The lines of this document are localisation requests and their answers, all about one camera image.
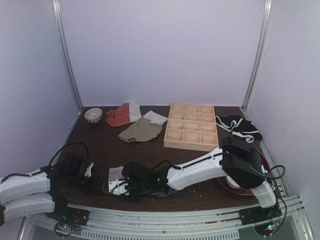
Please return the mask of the mauve and cream underwear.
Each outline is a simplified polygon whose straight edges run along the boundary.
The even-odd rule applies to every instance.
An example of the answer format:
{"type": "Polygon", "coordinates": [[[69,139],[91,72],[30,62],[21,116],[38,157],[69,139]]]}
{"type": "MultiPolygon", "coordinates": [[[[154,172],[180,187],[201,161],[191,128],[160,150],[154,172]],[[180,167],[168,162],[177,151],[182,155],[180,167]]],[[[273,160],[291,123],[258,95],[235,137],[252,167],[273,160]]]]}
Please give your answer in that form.
{"type": "Polygon", "coordinates": [[[123,166],[111,167],[108,172],[108,182],[114,182],[123,178],[122,170],[123,166]]]}

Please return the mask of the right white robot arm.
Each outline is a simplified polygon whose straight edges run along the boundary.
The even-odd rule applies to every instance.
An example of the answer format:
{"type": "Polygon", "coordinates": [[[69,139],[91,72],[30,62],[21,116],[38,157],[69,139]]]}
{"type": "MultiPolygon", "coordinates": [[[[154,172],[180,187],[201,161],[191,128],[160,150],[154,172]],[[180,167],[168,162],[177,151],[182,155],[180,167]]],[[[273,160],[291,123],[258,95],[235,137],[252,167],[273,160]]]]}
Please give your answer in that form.
{"type": "Polygon", "coordinates": [[[229,179],[235,187],[250,190],[258,201],[258,206],[240,212],[242,223],[250,224],[282,215],[272,186],[276,177],[270,171],[259,151],[247,143],[226,137],[214,150],[181,164],[162,160],[148,168],[130,161],[125,166],[110,169],[106,186],[107,193],[134,201],[147,194],[167,197],[211,179],[229,179]]]}

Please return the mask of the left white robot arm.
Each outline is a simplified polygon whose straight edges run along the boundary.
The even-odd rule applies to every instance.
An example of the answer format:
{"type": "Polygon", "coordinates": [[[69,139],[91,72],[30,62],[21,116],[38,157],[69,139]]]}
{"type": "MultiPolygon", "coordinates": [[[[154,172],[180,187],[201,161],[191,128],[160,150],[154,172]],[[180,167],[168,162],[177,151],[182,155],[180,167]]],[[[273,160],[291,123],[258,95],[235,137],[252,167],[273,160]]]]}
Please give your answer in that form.
{"type": "Polygon", "coordinates": [[[33,172],[11,173],[0,180],[0,223],[29,215],[46,214],[66,224],[80,224],[86,214],[69,207],[67,188],[83,196],[102,194],[100,177],[94,164],[83,156],[68,152],[63,160],[33,172]]]}

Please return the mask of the olive green underwear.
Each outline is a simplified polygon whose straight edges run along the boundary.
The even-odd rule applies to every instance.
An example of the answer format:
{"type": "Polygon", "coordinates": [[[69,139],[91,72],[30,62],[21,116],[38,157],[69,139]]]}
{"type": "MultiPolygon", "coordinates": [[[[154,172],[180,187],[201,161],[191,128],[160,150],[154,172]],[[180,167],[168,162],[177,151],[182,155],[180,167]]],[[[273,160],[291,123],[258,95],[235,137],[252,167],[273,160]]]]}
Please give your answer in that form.
{"type": "Polygon", "coordinates": [[[118,138],[126,143],[150,141],[161,133],[163,124],[167,121],[168,117],[150,110],[121,132],[118,138]]]}

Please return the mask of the orange underwear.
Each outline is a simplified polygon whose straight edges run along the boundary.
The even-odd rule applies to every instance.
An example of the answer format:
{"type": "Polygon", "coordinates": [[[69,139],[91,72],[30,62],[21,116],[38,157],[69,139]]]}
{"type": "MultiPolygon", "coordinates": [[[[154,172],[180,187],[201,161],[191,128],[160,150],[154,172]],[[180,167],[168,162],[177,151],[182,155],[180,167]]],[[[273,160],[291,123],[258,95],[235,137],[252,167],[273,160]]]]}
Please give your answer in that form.
{"type": "Polygon", "coordinates": [[[116,110],[106,113],[106,122],[112,127],[120,127],[136,122],[142,117],[140,105],[134,101],[122,104],[116,110]]]}

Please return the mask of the small patterned bowl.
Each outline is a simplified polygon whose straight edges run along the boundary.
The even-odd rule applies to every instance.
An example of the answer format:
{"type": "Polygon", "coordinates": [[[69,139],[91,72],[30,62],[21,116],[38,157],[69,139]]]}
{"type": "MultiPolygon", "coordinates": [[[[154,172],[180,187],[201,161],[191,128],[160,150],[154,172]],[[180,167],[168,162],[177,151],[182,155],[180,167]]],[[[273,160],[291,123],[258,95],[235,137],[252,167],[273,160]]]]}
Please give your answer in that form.
{"type": "Polygon", "coordinates": [[[103,116],[103,110],[101,108],[91,108],[84,114],[84,118],[92,124],[98,123],[103,116]]]}

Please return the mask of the wooden compartment tray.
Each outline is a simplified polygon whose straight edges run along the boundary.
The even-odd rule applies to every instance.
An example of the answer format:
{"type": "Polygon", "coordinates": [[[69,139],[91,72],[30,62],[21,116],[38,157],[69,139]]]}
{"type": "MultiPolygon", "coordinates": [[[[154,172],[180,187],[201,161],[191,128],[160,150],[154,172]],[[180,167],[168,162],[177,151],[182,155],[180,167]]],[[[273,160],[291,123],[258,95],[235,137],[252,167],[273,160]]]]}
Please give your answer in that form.
{"type": "Polygon", "coordinates": [[[211,152],[219,146],[215,109],[173,102],[163,139],[165,148],[211,152]]]}

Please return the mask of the round red tray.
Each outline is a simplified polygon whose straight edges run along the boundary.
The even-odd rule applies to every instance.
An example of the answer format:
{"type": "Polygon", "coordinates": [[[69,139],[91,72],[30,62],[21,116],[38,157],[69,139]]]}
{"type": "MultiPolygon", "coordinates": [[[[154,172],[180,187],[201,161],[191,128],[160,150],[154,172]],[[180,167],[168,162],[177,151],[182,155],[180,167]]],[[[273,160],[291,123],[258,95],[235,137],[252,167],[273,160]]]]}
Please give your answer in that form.
{"type": "MultiPolygon", "coordinates": [[[[268,170],[270,169],[269,167],[269,164],[266,160],[266,158],[264,157],[264,155],[258,151],[258,154],[260,156],[260,160],[261,160],[261,163],[264,167],[264,172],[267,173],[268,170]]],[[[233,189],[231,188],[227,182],[226,182],[226,177],[227,176],[224,176],[224,177],[218,177],[217,178],[217,181],[225,188],[227,189],[228,191],[234,193],[234,194],[237,194],[237,195],[241,195],[241,196],[253,196],[253,193],[250,189],[246,189],[246,188],[241,188],[241,189],[233,189]]]]}

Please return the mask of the white bowl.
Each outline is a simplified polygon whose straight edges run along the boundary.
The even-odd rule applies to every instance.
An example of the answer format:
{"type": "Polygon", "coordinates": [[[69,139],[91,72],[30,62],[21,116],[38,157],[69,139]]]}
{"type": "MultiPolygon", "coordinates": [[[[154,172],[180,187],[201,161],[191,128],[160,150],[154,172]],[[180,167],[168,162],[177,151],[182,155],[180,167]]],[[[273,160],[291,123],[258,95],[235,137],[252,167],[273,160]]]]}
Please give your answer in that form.
{"type": "Polygon", "coordinates": [[[233,189],[241,189],[241,187],[230,176],[226,177],[226,182],[233,189]]]}

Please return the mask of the black and white garment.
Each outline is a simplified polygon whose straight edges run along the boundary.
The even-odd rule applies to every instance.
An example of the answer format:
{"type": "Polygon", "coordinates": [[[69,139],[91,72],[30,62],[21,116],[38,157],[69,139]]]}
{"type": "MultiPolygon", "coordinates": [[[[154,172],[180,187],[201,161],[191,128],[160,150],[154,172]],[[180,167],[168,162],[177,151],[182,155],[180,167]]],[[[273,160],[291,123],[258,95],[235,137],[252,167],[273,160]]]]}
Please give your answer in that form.
{"type": "Polygon", "coordinates": [[[252,121],[246,120],[240,115],[215,116],[218,127],[231,133],[233,136],[244,139],[248,144],[254,141],[262,141],[263,136],[252,121]]]}

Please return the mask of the front aluminium rail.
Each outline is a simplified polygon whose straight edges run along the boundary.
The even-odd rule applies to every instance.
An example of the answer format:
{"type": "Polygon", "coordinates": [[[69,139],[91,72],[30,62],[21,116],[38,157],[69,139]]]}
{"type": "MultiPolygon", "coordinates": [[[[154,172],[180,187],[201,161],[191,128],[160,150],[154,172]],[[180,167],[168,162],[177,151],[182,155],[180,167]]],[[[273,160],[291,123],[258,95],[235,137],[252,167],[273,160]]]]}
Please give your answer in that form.
{"type": "Polygon", "coordinates": [[[253,206],[147,212],[88,207],[84,226],[43,214],[27,219],[29,240],[312,240],[300,196],[279,203],[282,215],[255,221],[253,206]]]}

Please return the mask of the left aluminium frame post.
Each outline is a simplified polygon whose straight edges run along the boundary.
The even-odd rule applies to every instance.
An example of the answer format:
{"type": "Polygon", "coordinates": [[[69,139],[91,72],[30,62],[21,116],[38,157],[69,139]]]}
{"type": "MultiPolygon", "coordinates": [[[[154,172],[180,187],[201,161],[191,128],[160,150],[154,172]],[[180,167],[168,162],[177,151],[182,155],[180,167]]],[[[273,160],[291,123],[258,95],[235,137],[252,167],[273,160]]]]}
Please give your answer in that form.
{"type": "Polygon", "coordinates": [[[67,72],[67,77],[68,81],[71,87],[71,92],[73,95],[73,98],[75,100],[75,104],[77,107],[77,112],[78,115],[81,114],[81,112],[84,109],[81,97],[80,97],[80,92],[76,83],[73,67],[72,67],[72,62],[69,54],[69,49],[68,49],[68,44],[67,44],[67,39],[66,39],[66,34],[65,34],[65,28],[64,28],[64,23],[63,23],[63,15],[62,15],[62,10],[61,10],[61,1],[60,0],[52,0],[52,7],[53,7],[53,15],[54,15],[54,20],[57,28],[57,34],[59,38],[59,44],[62,52],[62,57],[64,61],[64,65],[66,68],[67,72]]]}

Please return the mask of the aluminium frame post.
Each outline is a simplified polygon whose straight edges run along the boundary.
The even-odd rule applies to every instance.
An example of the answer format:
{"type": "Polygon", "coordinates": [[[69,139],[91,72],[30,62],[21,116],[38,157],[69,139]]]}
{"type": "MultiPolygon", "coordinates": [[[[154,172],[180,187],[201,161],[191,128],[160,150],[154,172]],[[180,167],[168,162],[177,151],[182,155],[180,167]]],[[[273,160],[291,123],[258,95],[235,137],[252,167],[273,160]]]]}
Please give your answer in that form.
{"type": "Polygon", "coordinates": [[[245,114],[248,114],[250,111],[250,105],[252,104],[257,86],[260,77],[260,73],[262,70],[262,60],[264,56],[264,52],[267,47],[269,31],[270,31],[270,23],[272,17],[272,9],[273,9],[273,0],[265,0],[264,8],[263,8],[263,16],[260,26],[260,34],[256,49],[256,54],[253,62],[252,71],[250,74],[249,84],[246,90],[246,94],[242,104],[242,111],[245,114]]]}
{"type": "Polygon", "coordinates": [[[66,68],[67,72],[67,77],[68,81],[71,87],[71,92],[73,95],[73,98],[75,100],[75,104],[77,107],[77,112],[78,115],[81,114],[81,112],[84,109],[81,97],[80,97],[80,92],[76,83],[73,67],[72,67],[72,62],[69,54],[69,49],[68,49],[68,44],[67,44],[67,39],[66,39],[66,34],[65,34],[65,28],[64,28],[64,23],[63,23],[63,15],[62,15],[62,10],[61,10],[61,1],[60,0],[52,0],[52,7],[53,7],[53,15],[54,15],[54,20],[57,28],[57,34],[59,38],[59,44],[62,52],[62,57],[64,61],[64,65],[66,68]]]}

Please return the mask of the right aluminium frame post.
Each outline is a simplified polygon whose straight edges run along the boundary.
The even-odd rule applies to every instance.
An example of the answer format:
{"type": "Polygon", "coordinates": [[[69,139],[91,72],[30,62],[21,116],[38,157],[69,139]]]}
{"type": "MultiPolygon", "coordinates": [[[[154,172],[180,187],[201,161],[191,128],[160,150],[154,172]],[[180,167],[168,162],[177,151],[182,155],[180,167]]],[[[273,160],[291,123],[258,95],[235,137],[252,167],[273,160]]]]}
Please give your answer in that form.
{"type": "Polygon", "coordinates": [[[264,52],[267,47],[269,31],[270,31],[270,23],[272,17],[272,9],[273,9],[273,0],[265,0],[264,8],[263,8],[263,16],[260,26],[260,34],[256,49],[256,54],[253,62],[252,71],[250,74],[249,84],[246,90],[246,94],[242,104],[242,111],[245,114],[248,114],[250,111],[250,105],[252,104],[257,86],[260,77],[260,73],[262,70],[262,60],[264,56],[264,52]]]}

